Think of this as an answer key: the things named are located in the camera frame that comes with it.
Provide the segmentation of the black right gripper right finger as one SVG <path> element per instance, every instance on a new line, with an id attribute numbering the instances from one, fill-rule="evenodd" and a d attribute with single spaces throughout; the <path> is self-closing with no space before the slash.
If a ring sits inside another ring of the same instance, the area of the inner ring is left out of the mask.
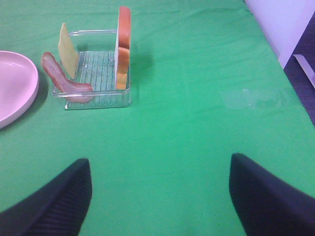
<path id="1" fill-rule="evenodd" d="M 315 234 L 315 199 L 241 153 L 231 157 L 229 193 L 249 236 Z"/>

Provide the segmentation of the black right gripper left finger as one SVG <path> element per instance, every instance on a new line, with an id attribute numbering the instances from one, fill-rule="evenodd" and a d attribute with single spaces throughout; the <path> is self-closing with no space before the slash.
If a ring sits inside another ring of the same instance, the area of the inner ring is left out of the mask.
<path id="1" fill-rule="evenodd" d="M 0 214 L 2 236 L 77 236 L 92 198 L 89 160 L 77 159 L 46 185 Z"/>

